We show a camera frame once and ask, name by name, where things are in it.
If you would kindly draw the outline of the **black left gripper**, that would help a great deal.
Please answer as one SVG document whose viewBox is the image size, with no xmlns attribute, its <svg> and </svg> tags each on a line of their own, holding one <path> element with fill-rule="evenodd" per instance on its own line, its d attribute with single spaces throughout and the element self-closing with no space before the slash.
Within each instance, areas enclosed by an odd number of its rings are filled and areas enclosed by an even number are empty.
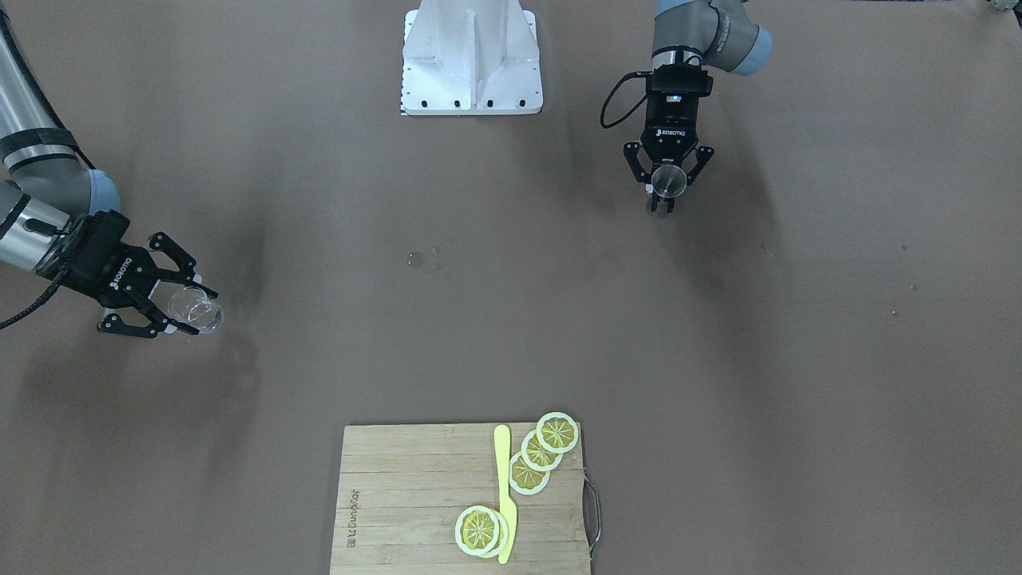
<svg viewBox="0 0 1022 575">
<path fill-rule="evenodd" d="M 643 185 L 648 196 L 649 212 L 657 211 L 657 199 L 651 175 L 641 164 L 642 149 L 654 167 L 664 163 L 679 166 L 694 152 L 695 164 L 690 171 L 676 170 L 669 199 L 669 212 L 675 201 L 685 192 L 715 154 L 715 147 L 702 145 L 697 134 L 699 102 L 711 95 L 713 79 L 701 68 L 658 68 L 646 81 L 647 108 L 641 142 L 625 142 L 624 159 L 636 182 Z"/>
</svg>

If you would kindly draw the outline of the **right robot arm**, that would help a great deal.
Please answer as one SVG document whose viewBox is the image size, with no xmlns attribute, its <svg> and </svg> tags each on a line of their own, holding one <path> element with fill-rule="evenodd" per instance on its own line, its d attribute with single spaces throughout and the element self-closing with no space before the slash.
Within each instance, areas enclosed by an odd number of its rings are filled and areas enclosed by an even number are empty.
<svg viewBox="0 0 1022 575">
<path fill-rule="evenodd" d="M 49 281 L 43 294 L 3 321 L 8 328 L 59 288 L 98 302 L 97 328 L 153 339 L 162 332 L 214 330 L 222 313 L 195 259 L 165 232 L 124 242 L 117 185 L 95 167 L 44 94 L 2 12 L 1 257 Z"/>
</svg>

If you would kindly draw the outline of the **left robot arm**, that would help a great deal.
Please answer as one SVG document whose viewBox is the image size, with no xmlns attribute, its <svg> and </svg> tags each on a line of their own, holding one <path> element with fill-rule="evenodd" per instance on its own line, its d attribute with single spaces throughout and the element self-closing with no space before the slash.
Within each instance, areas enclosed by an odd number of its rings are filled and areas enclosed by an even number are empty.
<svg viewBox="0 0 1022 575">
<path fill-rule="evenodd" d="M 708 70 L 750 76 L 766 65 L 772 50 L 770 31 L 751 21 L 743 1 L 658 3 L 651 68 L 635 73 L 644 80 L 644 128 L 623 149 L 651 212 L 660 206 L 673 212 L 676 199 L 715 154 L 697 133 L 699 103 L 713 88 Z"/>
</svg>

